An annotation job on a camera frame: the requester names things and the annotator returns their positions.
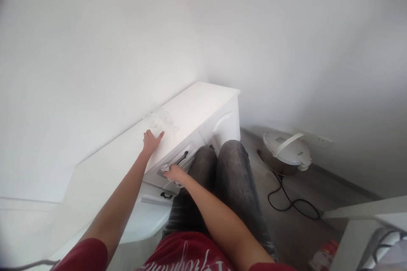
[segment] cabinet top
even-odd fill
[[[179,130],[162,124],[165,135],[146,171],[239,93],[237,89],[196,82],[163,105]],[[53,227],[50,254],[96,216],[143,149],[143,133],[149,125],[140,121],[75,168]]]

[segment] forearm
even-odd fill
[[[212,239],[237,270],[246,271],[258,262],[273,262],[243,221],[226,204],[189,175],[182,179],[180,182],[197,205]]]
[[[108,250],[108,264],[116,251],[136,203],[150,156],[151,154],[145,151],[140,153],[80,240],[88,238],[101,240]]]

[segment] white dresser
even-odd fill
[[[148,162],[121,243],[149,238],[167,221],[179,189],[162,176],[162,165],[179,160],[188,151],[180,163],[188,169],[199,147],[212,145],[218,153],[227,140],[240,140],[239,93],[197,82],[162,106],[178,130],[164,123],[153,130],[162,129],[165,135]],[[52,258],[68,252],[90,225],[141,152],[143,133],[150,127],[148,120],[142,120],[75,168],[52,230]]]

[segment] gray jeans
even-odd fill
[[[260,208],[248,154],[239,141],[230,140],[223,144],[219,159],[211,148],[201,147],[188,174],[229,206],[267,253],[276,260],[274,245]],[[198,207],[188,191],[182,188],[174,198],[162,237],[185,231],[209,235]]]

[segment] person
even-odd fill
[[[164,132],[144,133],[144,148],[82,238],[53,269],[105,270],[133,210],[147,162]],[[164,176],[184,186],[174,198],[162,239],[140,271],[293,271],[276,263],[248,154],[227,141],[216,157],[201,147],[186,173],[171,165]]]

